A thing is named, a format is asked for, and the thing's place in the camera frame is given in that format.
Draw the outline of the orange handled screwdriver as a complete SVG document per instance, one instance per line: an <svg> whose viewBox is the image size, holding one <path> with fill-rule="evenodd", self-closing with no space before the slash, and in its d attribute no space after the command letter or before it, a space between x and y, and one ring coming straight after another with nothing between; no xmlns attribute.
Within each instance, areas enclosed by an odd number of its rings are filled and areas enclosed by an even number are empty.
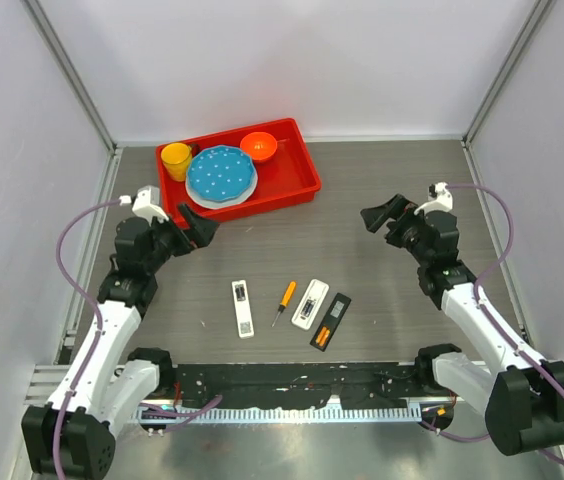
<svg viewBox="0 0 564 480"><path fill-rule="evenodd" d="M272 322L272 324L271 324L272 327L274 327L274 326L276 325L276 322L278 321L278 319L280 318L280 316L282 315L282 313L283 313L283 312L286 310L286 308L288 307L288 304L289 304L289 302L290 302L290 300L291 300L291 298L292 298L292 296L293 296L293 294L294 294L294 292L295 292L296 287L297 287L297 282L296 282L296 281L291 281L291 282L288 284L288 286L287 286L287 288L286 288L286 290L285 290L285 292L284 292L284 294L283 294L283 296L282 296L282 299L281 299L281 301L280 301L280 303L279 303L279 305L278 305L278 307L277 307L277 311L276 311L275 318L274 318L274 320L273 320L273 322Z"/></svg>

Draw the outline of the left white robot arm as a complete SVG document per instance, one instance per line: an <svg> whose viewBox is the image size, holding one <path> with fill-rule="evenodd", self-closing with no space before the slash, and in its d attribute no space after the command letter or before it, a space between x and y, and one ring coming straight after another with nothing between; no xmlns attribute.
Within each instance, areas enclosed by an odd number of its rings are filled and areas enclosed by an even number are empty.
<svg viewBox="0 0 564 480"><path fill-rule="evenodd" d="M157 291L156 274L170 259L208 246L219 225L187 204L178 210L180 228L151 199L123 195L93 206L129 206L109 258L111 268L97 297L69 274L66 281L93 310L87 335L69 370L42 406L25 411L21 428L30 466L59 479L102 479L113 462L116 441L143 400L167 397L175 385L170 354L138 349L122 366L118 360L140 326Z"/></svg>

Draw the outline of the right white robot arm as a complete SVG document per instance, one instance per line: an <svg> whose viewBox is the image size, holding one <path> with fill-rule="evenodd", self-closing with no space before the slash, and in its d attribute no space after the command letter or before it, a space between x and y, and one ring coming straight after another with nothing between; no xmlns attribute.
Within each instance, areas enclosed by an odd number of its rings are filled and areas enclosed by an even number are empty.
<svg viewBox="0 0 564 480"><path fill-rule="evenodd" d="M386 242L413 256L423 293L460 327L486 364L476 366L452 346L431 347L413 371L417 389L458 394L483 417L504 455L564 445L564 362L546 360L493 308L458 257L456 217L401 195L363 209L361 217L368 231L386 227Z"/></svg>

